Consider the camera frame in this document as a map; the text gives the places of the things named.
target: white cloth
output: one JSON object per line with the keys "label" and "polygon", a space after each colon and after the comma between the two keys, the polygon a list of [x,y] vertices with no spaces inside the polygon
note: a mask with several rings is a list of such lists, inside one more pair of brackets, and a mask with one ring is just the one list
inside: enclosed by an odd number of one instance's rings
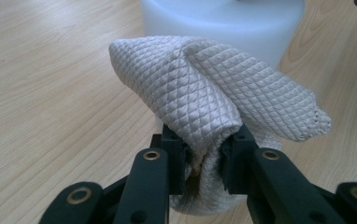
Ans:
{"label": "white cloth", "polygon": [[249,54],[200,37],[153,36],[118,40],[109,47],[120,80],[192,149],[184,195],[176,210],[224,212],[244,196],[223,190],[222,141],[244,122],[260,147],[280,149],[274,134],[304,141],[327,133],[329,117],[312,91]]}

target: quilted fabric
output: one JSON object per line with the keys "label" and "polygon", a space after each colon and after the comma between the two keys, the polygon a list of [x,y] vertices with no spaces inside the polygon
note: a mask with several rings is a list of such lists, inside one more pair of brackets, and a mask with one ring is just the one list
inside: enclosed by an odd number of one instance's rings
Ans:
{"label": "quilted fabric", "polygon": [[219,175],[220,145],[243,122],[260,147],[275,149],[274,134],[304,141],[330,130],[312,91],[230,46],[152,36],[115,41],[109,52],[120,80],[193,151],[187,191],[170,199],[180,212],[216,214],[243,201]]}

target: wooden table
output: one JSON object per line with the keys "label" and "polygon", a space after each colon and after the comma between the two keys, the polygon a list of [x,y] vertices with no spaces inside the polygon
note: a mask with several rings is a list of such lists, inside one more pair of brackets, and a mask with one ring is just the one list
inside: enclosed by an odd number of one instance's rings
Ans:
{"label": "wooden table", "polygon": [[[142,36],[139,1],[0,0],[0,223],[37,223],[63,188],[107,186],[127,175],[157,131],[123,86],[107,47]],[[283,151],[334,191],[357,181],[357,7],[307,1],[280,68],[315,91],[333,130]],[[171,212],[171,223],[251,223],[243,204],[211,217]]]}

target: white cylinder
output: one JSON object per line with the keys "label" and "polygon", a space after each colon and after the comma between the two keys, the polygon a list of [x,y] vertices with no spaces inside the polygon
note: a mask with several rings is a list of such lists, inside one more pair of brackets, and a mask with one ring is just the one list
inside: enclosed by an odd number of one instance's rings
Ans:
{"label": "white cylinder", "polygon": [[141,0],[145,35],[214,39],[278,67],[305,0]]}

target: folded cloth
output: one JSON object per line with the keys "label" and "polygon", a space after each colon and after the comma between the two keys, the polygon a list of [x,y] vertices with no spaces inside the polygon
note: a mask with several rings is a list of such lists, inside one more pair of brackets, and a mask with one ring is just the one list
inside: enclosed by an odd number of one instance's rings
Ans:
{"label": "folded cloth", "polygon": [[228,45],[152,36],[117,40],[109,52],[120,80],[192,150],[186,192],[170,197],[182,213],[221,213],[245,199],[224,191],[219,173],[220,145],[242,123],[275,149],[274,134],[304,141],[330,130],[312,91]]}

